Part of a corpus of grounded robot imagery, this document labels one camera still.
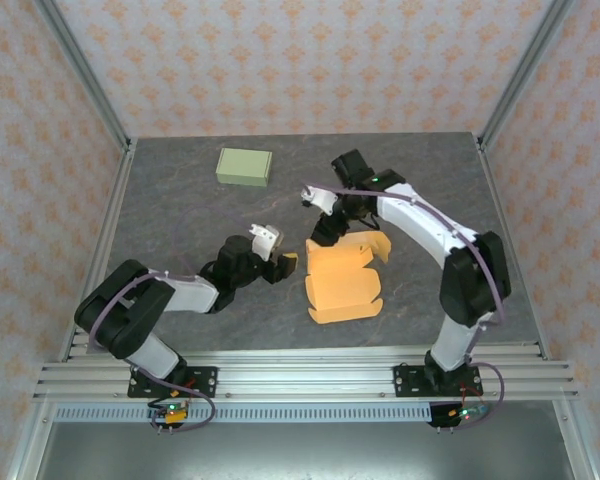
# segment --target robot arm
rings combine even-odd
[[[75,322],[91,332],[114,297],[128,291],[95,325],[95,339],[118,359],[140,367],[155,378],[182,385],[187,364],[152,332],[165,311],[215,313],[225,308],[238,288],[259,277],[269,283],[287,278],[296,268],[294,254],[274,252],[283,235],[270,225],[253,225],[250,240],[234,235],[225,241],[216,260],[198,275],[179,277],[150,270],[127,260],[78,307]]]
[[[471,242],[485,258],[500,297],[505,298],[511,287],[502,241],[493,232],[479,235],[453,221],[393,170],[375,174],[357,150],[338,157],[332,166],[346,189],[358,191],[336,195],[308,187],[302,194],[303,204],[322,210],[311,238],[323,246],[333,245],[347,232],[350,221],[376,215],[418,242],[443,270],[440,302],[445,319],[425,363],[432,366],[431,375],[439,378],[461,368],[480,323],[495,310],[485,275],[464,241]]]

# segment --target gray marble surface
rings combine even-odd
[[[215,168],[223,147],[272,151],[269,185],[219,184]],[[131,168],[109,271],[135,258],[151,268],[187,273],[177,253],[198,270],[216,257],[228,235],[247,234],[240,225],[204,208],[213,205],[247,223],[281,228],[285,234],[282,250],[298,252],[300,265],[284,282],[272,286],[259,279],[239,290],[235,301],[216,315],[165,313],[156,333],[173,348],[432,343],[443,318],[437,298],[441,271],[419,245],[388,224],[382,224],[382,229],[392,241],[389,264],[373,263],[382,282],[384,307],[380,315],[318,325],[307,312],[305,240],[319,211],[300,205],[301,182],[314,180],[337,186],[330,162],[352,148],[358,148],[376,171],[393,168],[402,174],[424,198],[456,221],[477,231],[502,232],[469,133],[143,139],[138,142]],[[176,241],[172,242],[180,219]],[[537,339],[530,306],[512,267],[510,274],[514,293],[505,301],[508,322],[490,329],[483,341]]]

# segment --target black mounting plate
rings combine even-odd
[[[192,390],[204,393],[209,398],[216,396],[218,367],[187,367],[184,377],[188,379],[187,381],[195,378],[196,381],[191,385]],[[171,390],[152,382],[140,372],[131,370],[131,379],[127,390],[129,398],[167,398],[171,396]]]
[[[441,386],[438,390],[425,378],[424,365],[402,363],[393,367],[393,386],[396,397],[461,397],[461,384],[474,388],[480,395],[483,394],[478,367],[458,369],[457,374],[453,376],[453,381]],[[467,397],[476,396],[470,390],[465,393]]]

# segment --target green box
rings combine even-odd
[[[223,148],[216,175],[220,183],[266,187],[271,168],[271,152]]]

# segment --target floral wallpaper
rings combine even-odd
[[[551,352],[577,362],[600,450],[600,0],[576,1],[488,155]]]
[[[480,133],[550,0],[59,0],[131,136]]]
[[[120,156],[31,0],[0,1],[0,480],[60,350]]]

